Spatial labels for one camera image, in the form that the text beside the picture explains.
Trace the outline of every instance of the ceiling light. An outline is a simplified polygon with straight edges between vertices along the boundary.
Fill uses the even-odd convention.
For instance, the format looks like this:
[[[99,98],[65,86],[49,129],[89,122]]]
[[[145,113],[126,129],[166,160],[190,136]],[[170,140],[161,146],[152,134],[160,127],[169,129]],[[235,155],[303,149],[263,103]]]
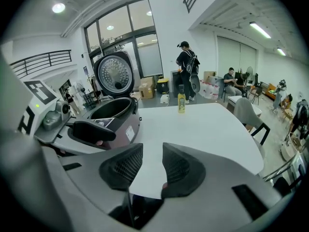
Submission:
[[[53,6],[52,9],[55,13],[61,13],[65,8],[66,6],[63,3],[57,3]]]
[[[284,55],[284,56],[285,56],[285,53],[282,51],[282,49],[281,49],[281,48],[277,48],[277,50],[278,50],[278,52],[280,52],[280,53],[281,53],[281,55]]]
[[[266,33],[263,29],[261,29],[255,22],[250,22],[250,26],[258,30],[261,34],[263,34],[266,38],[270,39],[270,35]]]

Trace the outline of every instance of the bottle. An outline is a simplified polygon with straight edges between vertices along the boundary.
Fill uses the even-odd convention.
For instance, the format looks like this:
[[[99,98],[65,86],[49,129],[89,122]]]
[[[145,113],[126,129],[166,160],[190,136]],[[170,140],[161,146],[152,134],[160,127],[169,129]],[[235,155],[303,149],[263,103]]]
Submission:
[[[183,114],[185,112],[185,94],[184,94],[184,85],[179,85],[179,94],[178,94],[178,113]]]

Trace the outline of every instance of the black cap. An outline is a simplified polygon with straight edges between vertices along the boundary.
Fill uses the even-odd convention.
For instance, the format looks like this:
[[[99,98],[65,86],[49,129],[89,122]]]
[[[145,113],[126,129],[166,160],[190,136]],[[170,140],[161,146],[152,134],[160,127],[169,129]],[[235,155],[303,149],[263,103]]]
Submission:
[[[189,43],[188,43],[187,41],[183,41],[183,42],[181,42],[180,44],[178,44],[177,47],[183,47],[183,46],[189,47]]]

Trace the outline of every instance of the man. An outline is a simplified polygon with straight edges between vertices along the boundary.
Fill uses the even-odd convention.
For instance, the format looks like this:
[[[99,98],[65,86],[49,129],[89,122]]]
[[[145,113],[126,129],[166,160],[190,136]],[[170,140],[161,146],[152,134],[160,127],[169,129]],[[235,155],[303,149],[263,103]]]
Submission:
[[[309,106],[305,99],[298,102],[296,105],[296,113],[290,126],[290,132],[296,131],[296,129],[301,126],[303,129],[309,121]]]
[[[245,81],[247,80],[248,76],[247,74],[240,74],[240,78],[235,83],[235,86],[237,89],[239,89],[242,93],[242,97],[247,98],[247,89],[245,86]]]
[[[291,96],[291,94],[289,95],[287,94],[285,80],[281,80],[279,82],[279,84],[276,87],[275,93],[276,93],[276,98],[273,103],[273,107],[274,107],[273,112],[275,114],[278,114],[277,108],[279,107],[279,105],[282,107],[283,102],[285,103],[291,102],[293,97]]]
[[[184,94],[186,99],[185,103],[188,104],[189,100],[194,101],[195,92],[193,91],[190,82],[190,74],[186,71],[185,67],[187,66],[190,57],[194,55],[194,52],[190,49],[189,43],[187,41],[181,42],[181,44],[178,46],[183,50],[183,52],[179,54],[176,63],[178,66],[182,67],[180,76],[184,86]]]
[[[68,100],[68,103],[71,106],[71,108],[73,109],[75,115],[77,115],[78,113],[80,114],[81,111],[79,110],[79,108],[75,104],[75,101],[73,100],[72,96],[69,94],[69,91],[66,89],[65,92],[66,92],[66,98]]]
[[[226,86],[225,91],[231,96],[238,96],[241,95],[241,91],[234,87],[237,79],[234,79],[233,74],[234,69],[231,67],[228,69],[228,73],[224,75],[224,84]]]

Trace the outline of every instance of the mesh pad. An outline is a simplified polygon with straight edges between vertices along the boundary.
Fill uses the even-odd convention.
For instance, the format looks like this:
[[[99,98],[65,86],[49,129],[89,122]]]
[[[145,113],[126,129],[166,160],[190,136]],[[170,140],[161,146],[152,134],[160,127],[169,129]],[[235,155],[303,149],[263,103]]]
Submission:
[[[163,143],[163,166],[168,184],[161,197],[184,197],[191,194],[204,181],[204,165],[193,156],[182,152],[177,145]]]
[[[167,159],[168,162],[165,165],[163,163],[163,165],[166,170],[168,184],[172,184],[185,178],[190,171],[190,166],[185,158],[182,158],[173,151],[168,152],[168,154],[169,156],[165,157],[165,162]]]
[[[127,190],[142,166],[143,144],[131,144],[126,148],[100,165],[99,174],[111,189]]]
[[[113,170],[131,184],[140,170],[142,161],[143,152],[138,150],[128,158],[117,161]]]

